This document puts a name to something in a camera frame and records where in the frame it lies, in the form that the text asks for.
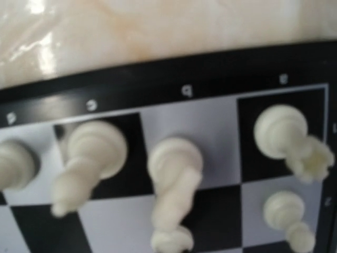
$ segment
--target white chess piece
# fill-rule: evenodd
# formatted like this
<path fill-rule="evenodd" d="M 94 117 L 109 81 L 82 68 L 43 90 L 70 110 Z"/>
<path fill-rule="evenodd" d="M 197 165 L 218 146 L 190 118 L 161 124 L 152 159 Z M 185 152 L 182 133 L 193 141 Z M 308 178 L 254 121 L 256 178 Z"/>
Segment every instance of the white chess piece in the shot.
<path fill-rule="evenodd" d="M 255 123 L 254 137 L 265 156 L 285 159 L 287 167 L 304 183 L 323 181 L 335 163 L 329 147 L 308 135 L 304 115 L 288 105 L 275 105 L 262 112 Z"/>
<path fill-rule="evenodd" d="M 278 192 L 264 205 L 264 219 L 273 229 L 285 231 L 285 238 L 295 253 L 308 253 L 314 249 L 314 233 L 302 219 L 305 204 L 296 194 Z"/>
<path fill-rule="evenodd" d="M 31 153 L 20 143 L 0 144 L 0 191 L 23 189 L 34 178 L 36 164 Z"/>
<path fill-rule="evenodd" d="M 193 247 L 192 234 L 180 223 L 191 211 L 194 194 L 202 180 L 202 169 L 199 149 L 185 139 L 166 139 L 150 154 L 148 171 L 156 192 L 152 242 L 154 249 L 164 250 L 161 253 L 181 253 L 183 246 L 183 250 Z M 182 234 L 185 239 L 176 241 L 177 235 Z M 156 240 L 158 235 L 167 240 Z"/>
<path fill-rule="evenodd" d="M 102 121 L 80 125 L 67 146 L 66 171 L 52 188 L 52 213 L 63 217 L 76 211 L 91 196 L 100 180 L 116 175 L 127 157 L 127 143 L 121 131 Z"/>

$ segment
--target chess piece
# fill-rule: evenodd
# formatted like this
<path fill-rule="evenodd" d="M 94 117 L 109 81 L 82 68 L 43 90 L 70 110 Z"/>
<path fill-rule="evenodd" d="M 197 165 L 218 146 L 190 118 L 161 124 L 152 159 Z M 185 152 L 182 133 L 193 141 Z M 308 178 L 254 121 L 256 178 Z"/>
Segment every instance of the chess piece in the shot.
<path fill-rule="evenodd" d="M 295 253 L 308 253 L 314 249 L 315 235 L 302 221 L 305 211 L 303 200 L 288 191 L 278 192 L 264 205 L 264 219 L 273 229 L 285 231 L 285 237 Z"/>
<path fill-rule="evenodd" d="M 52 213 L 59 218 L 76 211 L 102 179 L 113 177 L 122 169 L 127 143 L 115 126 L 92 121 L 83 123 L 71 134 L 67 153 L 66 171 L 52 188 Z"/>
<path fill-rule="evenodd" d="M 193 247 L 192 234 L 180 223 L 192 209 L 194 194 L 202 180 L 202 168 L 199 149 L 185 139 L 166 139 L 150 154 L 148 171 L 156 193 L 152 242 L 154 249 L 165 249 L 161 253 L 181 253 Z"/>
<path fill-rule="evenodd" d="M 312 135 L 304 115 L 294 107 L 275 105 L 261 113 L 254 127 L 257 147 L 267 157 L 285 159 L 304 183 L 323 181 L 335 163 L 329 147 Z"/>
<path fill-rule="evenodd" d="M 0 191 L 25 188 L 36 171 L 32 154 L 22 144 L 15 141 L 0 144 Z"/>

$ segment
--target black square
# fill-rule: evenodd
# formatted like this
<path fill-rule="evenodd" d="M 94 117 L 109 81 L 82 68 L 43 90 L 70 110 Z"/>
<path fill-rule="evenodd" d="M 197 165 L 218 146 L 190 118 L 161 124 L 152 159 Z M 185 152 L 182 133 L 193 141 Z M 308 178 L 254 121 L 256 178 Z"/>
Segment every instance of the black square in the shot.
<path fill-rule="evenodd" d="M 201 190 L 196 193 L 192 212 L 183 225 L 193 233 L 193 252 L 240 248 L 240 186 Z"/>
<path fill-rule="evenodd" d="M 2 192 L 0 192 L 0 206 L 6 205 L 6 200 Z"/>
<path fill-rule="evenodd" d="M 243 249 L 243 253 L 293 253 L 287 242 L 276 242 L 274 244 L 259 245 Z"/>
<path fill-rule="evenodd" d="M 288 104 L 299 109 L 306 117 L 309 134 L 323 138 L 324 89 L 284 93 L 239 99 L 239 126 L 241 146 L 242 181 L 262 180 L 290 175 L 284 160 L 265 157 L 254 141 L 254 125 L 259 115 L 268 107 Z"/>
<path fill-rule="evenodd" d="M 11 209 L 32 253 L 91 252 L 77 213 L 55 219 L 49 205 Z"/>
<path fill-rule="evenodd" d="M 140 115 L 134 113 L 95 120 L 102 120 L 118 127 L 127 139 L 129 151 L 124 168 L 114 177 L 102 180 L 94 189 L 92 199 L 153 194 L 152 183 L 147 173 L 147 155 Z M 71 129 L 74 129 L 79 124 L 73 123 L 74 127 Z M 62 126 L 56 126 L 55 131 L 56 135 L 60 136 Z"/>

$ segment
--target beige tabletop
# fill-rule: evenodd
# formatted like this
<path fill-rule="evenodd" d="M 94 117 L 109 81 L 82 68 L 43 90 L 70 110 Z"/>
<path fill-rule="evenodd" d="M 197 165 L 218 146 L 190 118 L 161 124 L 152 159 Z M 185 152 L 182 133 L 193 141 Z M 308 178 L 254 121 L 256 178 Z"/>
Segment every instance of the beige tabletop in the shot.
<path fill-rule="evenodd" d="M 337 0 L 1 0 L 0 87 L 178 55 L 337 38 Z"/>

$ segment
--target chessboard square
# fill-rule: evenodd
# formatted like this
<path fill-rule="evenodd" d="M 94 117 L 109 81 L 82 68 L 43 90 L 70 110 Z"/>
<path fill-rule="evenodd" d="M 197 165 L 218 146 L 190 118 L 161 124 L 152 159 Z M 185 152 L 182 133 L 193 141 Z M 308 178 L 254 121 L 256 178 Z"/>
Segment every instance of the chessboard square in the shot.
<path fill-rule="evenodd" d="M 56 219 L 50 206 L 12 207 L 18 226 L 32 253 L 90 253 L 77 213 Z"/>
<path fill-rule="evenodd" d="M 295 177 L 283 177 L 242 185 L 243 246 L 250 247 L 284 240 L 285 232 L 270 228 L 263 218 L 268 197 L 279 191 L 292 191 L 305 202 L 304 221 L 316 231 L 320 210 L 322 184 L 305 185 Z"/>
<path fill-rule="evenodd" d="M 244 248 L 243 253 L 293 253 L 289 245 L 285 241 L 273 244 L 259 245 L 251 248 Z"/>
<path fill-rule="evenodd" d="M 0 206 L 6 205 L 7 202 L 5 200 L 4 195 L 2 194 L 2 192 L 0 192 Z"/>
<path fill-rule="evenodd" d="M 193 234 L 193 252 L 241 247 L 240 186 L 198 191 L 183 225 Z"/>
<path fill-rule="evenodd" d="M 152 194 L 152 183 L 147 173 L 147 156 L 143 131 L 138 113 L 99 118 L 118 127 L 126 137 L 128 144 L 127 161 L 122 170 L 112 178 L 102 180 L 94 189 L 92 199 Z M 55 126 L 63 160 L 66 161 L 66 145 L 71 133 L 84 122 Z"/>
<path fill-rule="evenodd" d="M 0 207 L 0 224 L 0 252 L 30 252 L 10 207 Z"/>
<path fill-rule="evenodd" d="M 242 253 L 242 249 L 227 249 L 227 250 L 202 252 L 202 253 Z"/>
<path fill-rule="evenodd" d="M 80 218 L 93 253 L 152 252 L 154 196 L 92 200 Z"/>
<path fill-rule="evenodd" d="M 325 90 L 288 92 L 256 96 L 238 100 L 242 181 L 262 180 L 290 175 L 283 160 L 264 156 L 254 141 L 254 126 L 259 115 L 276 104 L 288 104 L 299 109 L 306 117 L 309 134 L 323 138 Z"/>
<path fill-rule="evenodd" d="M 51 203 L 51 185 L 63 170 L 53 127 L 48 123 L 30 124 L 2 129 L 0 141 L 17 140 L 36 155 L 39 170 L 24 190 L 5 190 L 11 206 L 44 205 Z"/>
<path fill-rule="evenodd" d="M 241 181 L 236 99 L 232 96 L 145 108 L 141 118 L 148 153 L 165 138 L 194 142 L 204 157 L 201 189 Z"/>

